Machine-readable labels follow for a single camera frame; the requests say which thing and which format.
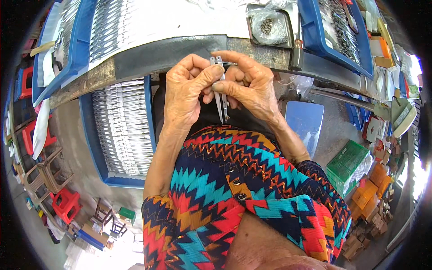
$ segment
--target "dress button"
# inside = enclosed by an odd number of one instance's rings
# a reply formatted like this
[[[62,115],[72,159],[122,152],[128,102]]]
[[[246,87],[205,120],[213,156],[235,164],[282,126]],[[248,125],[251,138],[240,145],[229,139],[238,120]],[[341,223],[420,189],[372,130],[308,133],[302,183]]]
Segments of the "dress button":
[[[244,193],[240,193],[240,194],[238,195],[237,198],[238,198],[239,200],[245,200],[246,197],[247,197],[246,194],[244,194]]]

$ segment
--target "hand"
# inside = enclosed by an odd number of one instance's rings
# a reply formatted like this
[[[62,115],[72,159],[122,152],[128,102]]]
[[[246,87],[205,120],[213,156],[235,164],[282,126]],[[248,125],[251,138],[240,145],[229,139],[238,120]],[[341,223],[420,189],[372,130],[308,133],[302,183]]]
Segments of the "hand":
[[[256,118],[271,122],[279,116],[273,88],[273,72],[248,56],[235,51],[217,51],[223,61],[237,63],[225,73],[225,81],[213,84],[212,90],[241,102]]]
[[[200,115],[199,96],[220,79],[224,69],[190,54],[166,74],[164,126],[190,130]]]

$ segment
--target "woman's left hand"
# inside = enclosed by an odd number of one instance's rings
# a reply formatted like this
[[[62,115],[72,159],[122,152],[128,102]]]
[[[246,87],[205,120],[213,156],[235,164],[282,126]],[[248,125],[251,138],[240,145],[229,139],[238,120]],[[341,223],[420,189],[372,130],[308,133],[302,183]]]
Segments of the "woman's left hand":
[[[189,132],[200,115],[201,92],[210,89],[223,73],[220,65],[211,66],[209,60],[196,54],[186,56],[171,68],[166,74],[164,125]]]

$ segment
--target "patterned dress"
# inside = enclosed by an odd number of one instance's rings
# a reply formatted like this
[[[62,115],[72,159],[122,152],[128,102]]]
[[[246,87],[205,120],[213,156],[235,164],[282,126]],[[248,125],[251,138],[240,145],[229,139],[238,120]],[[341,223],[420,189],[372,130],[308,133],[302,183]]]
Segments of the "patterned dress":
[[[144,200],[146,268],[224,268],[246,210],[330,263],[351,224],[348,206],[315,162],[295,168],[264,135],[211,126],[183,144],[169,193]]]

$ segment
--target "screwdriver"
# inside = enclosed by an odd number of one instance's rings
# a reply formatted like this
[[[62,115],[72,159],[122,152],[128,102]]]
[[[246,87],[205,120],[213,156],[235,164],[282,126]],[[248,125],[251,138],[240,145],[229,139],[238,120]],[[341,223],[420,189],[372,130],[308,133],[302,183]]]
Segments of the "screwdriver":
[[[300,13],[298,13],[299,17],[299,31],[297,32],[297,39],[294,42],[294,48],[292,49],[291,54],[291,69],[294,71],[301,71],[303,67],[303,41],[300,37],[301,28],[300,25],[302,23],[302,19],[300,17]]]

